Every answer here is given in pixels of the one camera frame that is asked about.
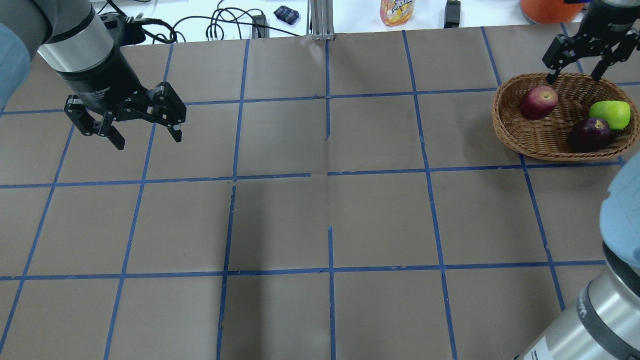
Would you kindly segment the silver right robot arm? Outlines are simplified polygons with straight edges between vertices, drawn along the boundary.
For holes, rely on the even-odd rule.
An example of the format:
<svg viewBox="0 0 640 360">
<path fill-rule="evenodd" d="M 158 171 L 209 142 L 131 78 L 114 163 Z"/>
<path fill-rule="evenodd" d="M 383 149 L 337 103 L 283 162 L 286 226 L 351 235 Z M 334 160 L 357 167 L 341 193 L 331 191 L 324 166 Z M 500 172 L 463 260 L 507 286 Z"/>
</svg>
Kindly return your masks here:
<svg viewBox="0 0 640 360">
<path fill-rule="evenodd" d="M 590 77 L 625 62 L 639 48 L 637 0 L 593 0 L 578 32 L 557 35 L 542 62 L 547 84 L 567 65 L 600 57 Z M 601 205 L 605 267 L 590 280 L 517 360 L 637 360 L 639 358 L 639 155 L 622 166 Z"/>
</svg>

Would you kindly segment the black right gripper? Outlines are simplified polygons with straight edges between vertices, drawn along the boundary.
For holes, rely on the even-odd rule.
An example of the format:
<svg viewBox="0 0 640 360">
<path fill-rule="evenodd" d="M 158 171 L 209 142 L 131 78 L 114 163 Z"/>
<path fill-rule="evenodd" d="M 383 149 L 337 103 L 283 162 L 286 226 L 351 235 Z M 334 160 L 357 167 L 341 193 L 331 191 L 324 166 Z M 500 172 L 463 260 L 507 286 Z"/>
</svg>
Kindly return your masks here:
<svg viewBox="0 0 640 360">
<path fill-rule="evenodd" d="M 558 34 L 542 56 L 547 84 L 554 85 L 569 64 L 594 57 L 595 53 L 603 54 L 590 73 L 594 82 L 599 82 L 610 67 L 626 62 L 640 48 L 640 33 L 634 28 L 639 11 L 638 0 L 592 0 L 577 36 Z"/>
</svg>

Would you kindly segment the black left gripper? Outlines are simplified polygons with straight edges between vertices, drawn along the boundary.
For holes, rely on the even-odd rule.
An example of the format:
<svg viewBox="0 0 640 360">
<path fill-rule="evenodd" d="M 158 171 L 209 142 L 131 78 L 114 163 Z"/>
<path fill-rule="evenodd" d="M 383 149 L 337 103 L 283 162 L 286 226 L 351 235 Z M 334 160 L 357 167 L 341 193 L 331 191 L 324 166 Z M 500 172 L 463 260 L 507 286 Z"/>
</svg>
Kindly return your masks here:
<svg viewBox="0 0 640 360">
<path fill-rule="evenodd" d="M 63 110 L 83 136 L 99 136 L 123 150 L 126 140 L 114 126 L 118 120 L 115 109 L 128 105 L 143 112 L 148 109 L 151 123 L 167 129 L 176 143 L 182 142 L 185 103 L 167 81 L 147 91 L 121 52 L 109 53 L 102 63 L 87 70 L 57 73 L 76 95 L 67 97 Z M 94 118 L 89 110 L 102 118 Z"/>
</svg>

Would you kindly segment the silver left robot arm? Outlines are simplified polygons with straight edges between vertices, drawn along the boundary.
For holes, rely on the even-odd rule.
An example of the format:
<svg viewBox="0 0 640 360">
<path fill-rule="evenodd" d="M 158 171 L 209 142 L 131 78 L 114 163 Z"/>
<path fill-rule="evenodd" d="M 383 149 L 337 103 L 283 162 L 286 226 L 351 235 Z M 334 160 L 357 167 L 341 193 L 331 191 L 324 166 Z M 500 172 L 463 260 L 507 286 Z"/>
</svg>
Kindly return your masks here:
<svg viewBox="0 0 640 360">
<path fill-rule="evenodd" d="M 3 0 L 1 106 L 28 79 L 39 54 L 70 87 L 63 110 L 82 135 L 108 139 L 123 150 L 126 141 L 115 123 L 144 120 L 181 142 L 185 103 L 169 82 L 144 87 L 121 51 L 146 39 L 146 25 L 169 30 L 163 44 L 178 38 L 165 21 L 131 17 L 118 6 L 99 14 L 89 0 Z"/>
</svg>

